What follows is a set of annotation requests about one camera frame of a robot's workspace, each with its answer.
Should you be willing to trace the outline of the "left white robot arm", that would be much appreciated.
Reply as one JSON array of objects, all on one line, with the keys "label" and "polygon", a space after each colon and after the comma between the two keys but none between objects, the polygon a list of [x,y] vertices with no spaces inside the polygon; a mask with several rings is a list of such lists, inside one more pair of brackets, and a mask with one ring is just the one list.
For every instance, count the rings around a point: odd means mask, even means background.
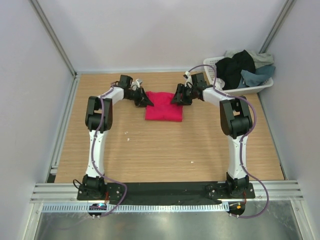
[{"label": "left white robot arm", "polygon": [[141,79],[134,80],[121,75],[110,84],[109,90],[98,96],[90,96],[87,102],[85,125],[89,132],[89,157],[85,175],[78,192],[89,200],[101,200],[107,194],[105,183],[105,143],[113,124],[113,106],[125,99],[137,107],[153,106],[142,87]]}]

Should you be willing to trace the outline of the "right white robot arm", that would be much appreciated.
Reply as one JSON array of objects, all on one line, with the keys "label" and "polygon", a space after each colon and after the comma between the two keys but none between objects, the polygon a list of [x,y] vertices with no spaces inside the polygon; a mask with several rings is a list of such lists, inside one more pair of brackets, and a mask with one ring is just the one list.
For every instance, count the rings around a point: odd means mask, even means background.
[{"label": "right white robot arm", "polygon": [[228,139],[229,165],[226,173],[225,192],[231,198],[241,198],[249,188],[246,169],[246,145],[253,120],[248,101],[232,96],[207,84],[203,73],[183,75],[185,83],[179,83],[172,104],[190,106],[194,99],[211,103],[219,108],[220,127]]}]

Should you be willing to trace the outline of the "pink red t shirt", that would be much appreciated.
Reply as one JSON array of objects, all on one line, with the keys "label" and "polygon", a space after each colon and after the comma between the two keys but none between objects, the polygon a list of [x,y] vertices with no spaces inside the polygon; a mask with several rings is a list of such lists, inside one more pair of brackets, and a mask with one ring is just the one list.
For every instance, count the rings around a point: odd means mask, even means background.
[{"label": "pink red t shirt", "polygon": [[147,97],[153,103],[148,105],[145,111],[145,120],[147,121],[183,121],[183,106],[171,103],[174,94],[169,92],[147,91]]}]

